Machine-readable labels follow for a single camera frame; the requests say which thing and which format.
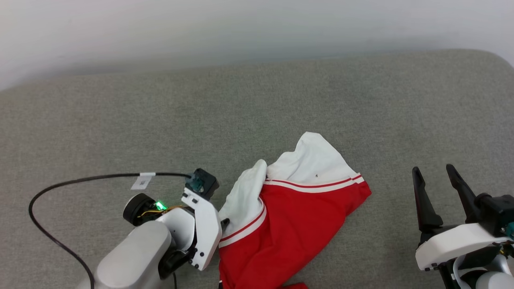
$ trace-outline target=black cable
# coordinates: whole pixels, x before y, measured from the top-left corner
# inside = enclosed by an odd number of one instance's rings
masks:
[[[186,174],[181,174],[181,173],[155,173],[156,176],[183,176],[183,177],[188,177],[190,178],[191,176],[190,175],[186,175]],[[67,182],[63,182],[63,183],[59,183],[59,184],[55,184],[55,185],[52,185],[44,190],[42,190],[41,192],[37,193],[33,198],[32,200],[30,201],[30,204],[29,204],[29,216],[30,216],[30,219],[32,220],[32,222],[34,223],[34,225],[41,231],[43,232],[43,234],[45,234],[50,240],[52,240],[54,243],[56,243],[57,245],[59,245],[59,247],[63,248],[66,252],[68,252],[70,255],[72,255],[77,261],[79,261],[79,263],[82,265],[82,267],[84,267],[84,269],[86,270],[87,272],[87,275],[89,276],[89,281],[91,283],[91,289],[94,289],[95,288],[95,278],[93,276],[93,274],[91,273],[91,270],[89,269],[89,267],[86,265],[86,263],[84,262],[84,260],[82,260],[75,252],[73,252],[70,248],[66,247],[63,243],[59,242],[59,240],[57,240],[56,238],[54,238],[54,236],[52,236],[49,232],[47,232],[47,230],[45,230],[40,224],[38,221],[36,221],[35,217],[34,217],[34,213],[32,212],[32,209],[34,207],[34,202],[35,200],[37,200],[41,195],[43,195],[44,193],[50,191],[50,190],[53,190],[55,188],[59,188],[59,187],[63,187],[63,186],[66,186],[66,185],[72,185],[72,184],[77,184],[77,183],[82,183],[82,182],[87,182],[87,181],[90,181],[90,180],[97,180],[97,179],[106,179],[106,178],[115,178],[115,177],[132,177],[132,176],[140,176],[140,173],[127,173],[127,174],[111,174],[111,175],[99,175],[99,176],[91,176],[91,177],[85,177],[85,178],[80,178],[80,179],[74,179],[74,180],[69,180]],[[173,273],[173,278],[175,280],[175,288],[177,287],[177,279],[176,279],[176,276],[175,276],[175,273]]]

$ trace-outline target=red and white garment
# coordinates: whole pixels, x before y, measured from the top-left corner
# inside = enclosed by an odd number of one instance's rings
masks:
[[[278,288],[332,239],[371,191],[320,134],[244,171],[219,211],[220,288]],[[295,284],[287,288],[307,288]]]

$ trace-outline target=white tag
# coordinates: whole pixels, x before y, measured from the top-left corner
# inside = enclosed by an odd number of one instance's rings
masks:
[[[131,190],[144,190],[146,189],[146,186],[148,186],[148,183],[152,179],[152,176],[150,175],[142,175],[137,177],[136,182],[132,185]]]

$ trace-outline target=red fabric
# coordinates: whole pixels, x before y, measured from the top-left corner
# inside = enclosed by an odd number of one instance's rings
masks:
[[[264,223],[219,249],[223,289],[281,287],[329,243],[346,216],[370,194],[366,182],[322,193],[264,185],[260,195],[267,209]]]

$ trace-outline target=green led light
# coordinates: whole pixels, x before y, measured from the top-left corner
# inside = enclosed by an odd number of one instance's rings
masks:
[[[167,207],[165,205],[163,205],[161,202],[156,202],[155,203],[155,206],[157,207],[157,209],[159,210],[166,210]]]

